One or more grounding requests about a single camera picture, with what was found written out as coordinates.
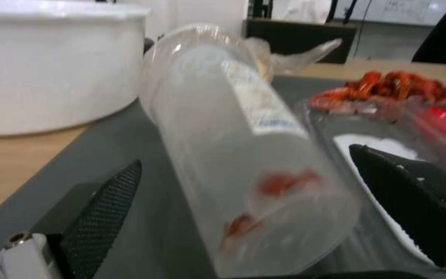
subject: white bowl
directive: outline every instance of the white bowl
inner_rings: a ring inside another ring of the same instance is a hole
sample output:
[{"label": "white bowl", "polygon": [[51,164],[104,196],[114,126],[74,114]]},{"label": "white bowl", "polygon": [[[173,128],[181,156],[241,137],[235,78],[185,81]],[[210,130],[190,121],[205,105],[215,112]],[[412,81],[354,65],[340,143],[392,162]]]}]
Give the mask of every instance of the white bowl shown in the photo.
[{"label": "white bowl", "polygon": [[147,14],[136,5],[0,1],[0,135],[79,125],[131,103]]}]

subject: wooden table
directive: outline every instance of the wooden table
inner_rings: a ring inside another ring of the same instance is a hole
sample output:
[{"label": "wooden table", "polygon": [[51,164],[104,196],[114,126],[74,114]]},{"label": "wooden table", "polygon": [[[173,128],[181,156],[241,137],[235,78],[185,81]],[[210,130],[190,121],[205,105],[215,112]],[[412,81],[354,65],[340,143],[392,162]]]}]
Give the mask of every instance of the wooden table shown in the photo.
[{"label": "wooden table", "polygon": [[[446,81],[446,65],[380,60],[349,60],[345,65],[315,64],[298,73],[308,78],[358,79],[366,71],[404,69]],[[71,143],[87,127],[47,134],[0,138],[0,204]]]}]

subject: whiteboard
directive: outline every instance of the whiteboard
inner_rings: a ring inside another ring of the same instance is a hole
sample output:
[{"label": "whiteboard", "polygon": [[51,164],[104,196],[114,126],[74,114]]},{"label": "whiteboard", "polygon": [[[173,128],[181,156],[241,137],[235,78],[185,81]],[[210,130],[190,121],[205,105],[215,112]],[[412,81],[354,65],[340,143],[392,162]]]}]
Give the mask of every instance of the whiteboard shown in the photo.
[{"label": "whiteboard", "polygon": [[[357,0],[351,20],[361,21],[369,0]],[[343,19],[352,0],[338,0],[335,18]],[[366,21],[434,26],[446,13],[446,0],[372,0]]]}]

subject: clear plastic bag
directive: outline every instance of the clear plastic bag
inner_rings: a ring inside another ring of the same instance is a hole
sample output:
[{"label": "clear plastic bag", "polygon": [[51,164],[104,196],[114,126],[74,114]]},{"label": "clear plastic bag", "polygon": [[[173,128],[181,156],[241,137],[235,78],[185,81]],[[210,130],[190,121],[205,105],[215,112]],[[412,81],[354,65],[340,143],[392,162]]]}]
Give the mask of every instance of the clear plastic bag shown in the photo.
[{"label": "clear plastic bag", "polygon": [[258,70],[265,80],[271,81],[275,72],[293,74],[302,71],[315,63],[342,44],[342,39],[334,39],[303,53],[280,55],[271,53],[269,44],[259,38],[248,38],[246,46],[255,54],[259,61]]}]

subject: plastic bottle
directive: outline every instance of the plastic bottle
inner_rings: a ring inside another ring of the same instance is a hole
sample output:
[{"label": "plastic bottle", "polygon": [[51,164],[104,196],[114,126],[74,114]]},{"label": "plastic bottle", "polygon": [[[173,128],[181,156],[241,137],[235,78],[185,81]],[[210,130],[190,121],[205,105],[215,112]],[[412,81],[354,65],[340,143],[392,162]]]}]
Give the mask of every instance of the plastic bottle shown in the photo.
[{"label": "plastic bottle", "polygon": [[211,25],[167,35],[144,60],[140,101],[220,277],[300,272],[359,212],[258,63]]}]

